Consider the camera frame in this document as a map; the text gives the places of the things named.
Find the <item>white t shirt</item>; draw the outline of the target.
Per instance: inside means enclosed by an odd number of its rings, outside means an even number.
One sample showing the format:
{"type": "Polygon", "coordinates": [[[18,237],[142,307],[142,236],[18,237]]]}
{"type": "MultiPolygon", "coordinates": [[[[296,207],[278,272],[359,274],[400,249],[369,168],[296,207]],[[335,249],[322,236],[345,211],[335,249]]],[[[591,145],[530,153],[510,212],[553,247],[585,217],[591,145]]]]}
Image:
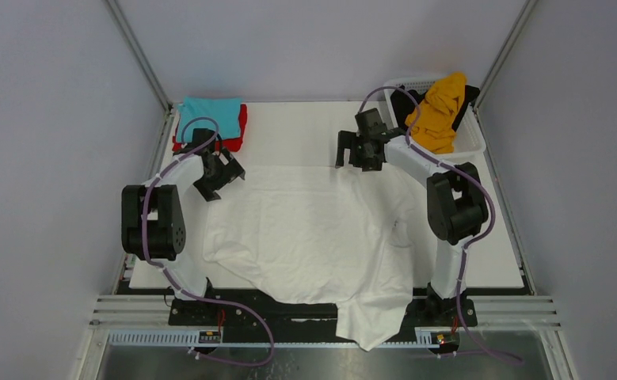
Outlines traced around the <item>white t shirt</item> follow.
{"type": "Polygon", "coordinates": [[[209,205],[202,257],[278,302],[334,304],[336,335],[369,351],[411,303],[422,202],[392,167],[252,166],[209,205]]]}

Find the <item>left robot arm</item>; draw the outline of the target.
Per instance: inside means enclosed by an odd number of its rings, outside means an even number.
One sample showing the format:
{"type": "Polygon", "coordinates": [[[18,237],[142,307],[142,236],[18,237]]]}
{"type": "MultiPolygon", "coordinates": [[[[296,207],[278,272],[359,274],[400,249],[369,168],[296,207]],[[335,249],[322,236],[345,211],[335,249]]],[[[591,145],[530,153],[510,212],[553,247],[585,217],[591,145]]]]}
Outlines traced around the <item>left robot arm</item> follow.
{"type": "Polygon", "coordinates": [[[207,275],[185,251],[198,241],[188,230],[191,205],[219,200],[219,190],[245,175],[215,131],[196,129],[191,142],[154,178],[127,185],[121,192],[124,251],[158,270],[176,298],[190,301],[187,313],[198,325],[211,324],[218,305],[205,296],[207,275]]]}

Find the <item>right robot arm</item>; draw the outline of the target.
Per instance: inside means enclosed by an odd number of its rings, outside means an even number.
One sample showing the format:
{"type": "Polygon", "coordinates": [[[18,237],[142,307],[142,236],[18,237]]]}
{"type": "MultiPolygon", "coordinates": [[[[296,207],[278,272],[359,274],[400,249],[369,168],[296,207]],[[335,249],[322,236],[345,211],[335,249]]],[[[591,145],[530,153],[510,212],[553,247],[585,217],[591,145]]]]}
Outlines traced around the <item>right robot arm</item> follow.
{"type": "Polygon", "coordinates": [[[453,165],[417,145],[403,128],[388,128],[375,108],[355,116],[356,131],[339,131],[335,166],[350,164],[364,172],[384,164],[401,169],[426,191],[427,220],[437,239],[436,264],[428,292],[428,319],[445,326],[458,315],[453,298],[464,283],[467,250],[494,227],[493,199],[471,163],[453,165]]]}

